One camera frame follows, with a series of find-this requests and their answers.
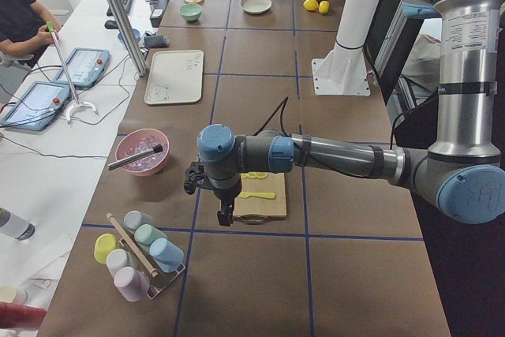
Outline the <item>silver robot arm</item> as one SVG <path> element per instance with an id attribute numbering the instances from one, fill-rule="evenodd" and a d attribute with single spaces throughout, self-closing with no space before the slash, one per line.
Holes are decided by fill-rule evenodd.
<path id="1" fill-rule="evenodd" d="M 225 125 L 210 125 L 197 138 L 199 155 L 185 173 L 185 191 L 210 189 L 221 202 L 219 223 L 229 226 L 242 174 L 319 167 L 385 179 L 461 223 L 496 219 L 504 212 L 501 153 L 491 140 L 503 1 L 405 0 L 432 7 L 442 20 L 437 138 L 429 148 L 384 150 L 274 130 L 235 135 Z"/>

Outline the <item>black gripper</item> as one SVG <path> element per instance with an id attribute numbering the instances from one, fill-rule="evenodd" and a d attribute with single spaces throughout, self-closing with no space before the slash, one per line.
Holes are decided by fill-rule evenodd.
<path id="1" fill-rule="evenodd" d="M 229 189 L 217 189 L 215 191 L 215 195 L 220 201 L 220 209 L 217 211 L 217 218 L 220 226 L 230 226 L 232 224 L 234 202 L 239 193 L 239 186 L 233 186 Z"/>

